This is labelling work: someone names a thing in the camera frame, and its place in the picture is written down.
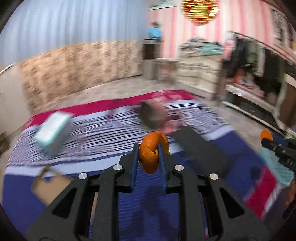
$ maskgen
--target light blue curtain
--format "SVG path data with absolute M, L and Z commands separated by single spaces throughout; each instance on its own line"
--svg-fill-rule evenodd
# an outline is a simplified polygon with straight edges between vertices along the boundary
M 141 41 L 148 7 L 145 0 L 24 0 L 0 34 L 0 64 L 73 43 Z

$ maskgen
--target pink striped wall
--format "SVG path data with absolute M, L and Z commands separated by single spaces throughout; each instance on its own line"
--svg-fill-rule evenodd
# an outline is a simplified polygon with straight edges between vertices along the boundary
M 268 3 L 261 0 L 223 0 L 218 3 L 218 16 L 204 26 L 196 26 L 187 20 L 180 6 L 150 10 L 149 23 L 157 21 L 162 25 L 162 56 L 177 57 L 177 46 L 191 37 L 203 37 L 207 41 L 223 43 L 226 32 L 233 30 L 258 39 L 295 60 L 293 54 L 274 45 L 273 21 Z

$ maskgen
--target tiled floor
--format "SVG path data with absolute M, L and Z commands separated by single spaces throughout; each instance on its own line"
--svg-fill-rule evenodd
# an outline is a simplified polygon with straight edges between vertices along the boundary
M 61 98 L 54 102 L 48 103 L 33 112 L 34 115 L 48 110 L 65 108 L 78 104 L 85 104 L 104 99 L 118 99 L 137 96 L 153 91 L 174 90 L 177 87 L 171 83 L 160 83 L 151 80 L 144 80 L 142 77 L 122 79 L 96 87 L 74 93 L 67 97 Z M 215 102 L 206 101 L 210 108 L 220 113 L 236 130 L 237 133 L 252 147 L 254 150 L 260 150 L 260 133 L 264 129 L 257 122 L 249 119 L 238 111 L 229 107 L 216 106 Z M 3 174 L 7 159 L 10 154 L 9 150 L 0 158 L 0 200 L 2 199 Z

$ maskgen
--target red and yellow round decoration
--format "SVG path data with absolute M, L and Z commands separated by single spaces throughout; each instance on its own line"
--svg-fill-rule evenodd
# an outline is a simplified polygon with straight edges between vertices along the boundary
M 216 0 L 182 0 L 181 9 L 187 19 L 204 25 L 218 15 L 219 5 Z

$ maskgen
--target metal bolt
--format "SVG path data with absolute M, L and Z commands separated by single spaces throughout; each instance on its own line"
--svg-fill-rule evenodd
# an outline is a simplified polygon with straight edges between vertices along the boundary
M 212 173 L 212 174 L 210 174 L 210 179 L 217 180 L 218 179 L 218 175 L 216 173 Z
M 116 170 L 116 171 L 119 171 L 122 169 L 122 166 L 120 164 L 116 164 L 113 166 L 113 169 Z
M 177 171 L 182 171 L 184 169 L 184 166 L 182 166 L 182 165 L 175 165 L 175 169 Z
M 80 173 L 80 174 L 78 175 L 78 178 L 81 179 L 81 180 L 86 179 L 86 178 L 87 178 L 87 174 L 86 174 L 85 172 Z

